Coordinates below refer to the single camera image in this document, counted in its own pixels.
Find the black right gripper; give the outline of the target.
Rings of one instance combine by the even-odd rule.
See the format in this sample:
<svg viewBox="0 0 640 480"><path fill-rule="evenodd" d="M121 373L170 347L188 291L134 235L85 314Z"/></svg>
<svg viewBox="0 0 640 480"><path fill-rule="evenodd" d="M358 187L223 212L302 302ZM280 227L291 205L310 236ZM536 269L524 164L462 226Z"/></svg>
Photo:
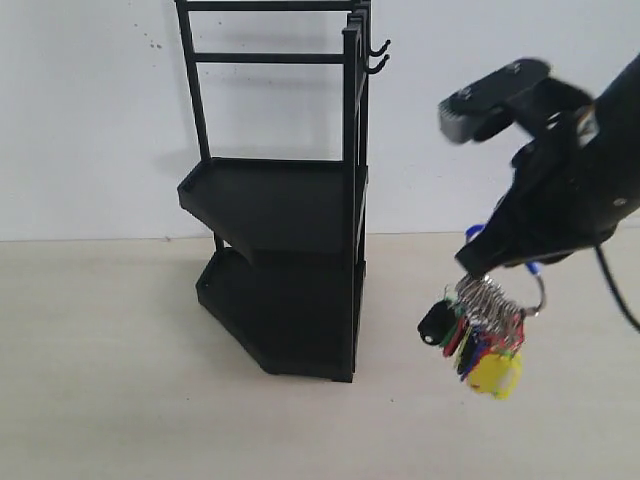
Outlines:
<svg viewBox="0 0 640 480"><path fill-rule="evenodd" d="M557 263L608 240L639 208L637 80L616 79L596 97L547 80L524 110L538 130L511 162L511 187L454 256L471 276Z"/></svg>

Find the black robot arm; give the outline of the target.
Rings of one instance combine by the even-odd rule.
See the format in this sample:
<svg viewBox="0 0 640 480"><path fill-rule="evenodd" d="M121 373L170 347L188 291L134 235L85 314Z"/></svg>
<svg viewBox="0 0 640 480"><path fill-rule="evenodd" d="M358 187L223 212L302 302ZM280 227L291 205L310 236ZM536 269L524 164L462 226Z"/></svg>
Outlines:
<svg viewBox="0 0 640 480"><path fill-rule="evenodd" d="M639 61L597 97L519 59L455 93L458 142L487 141L512 124L530 134L511 161L511 186L456 259L474 277L529 261L557 263L609 240L639 207Z"/></svg>

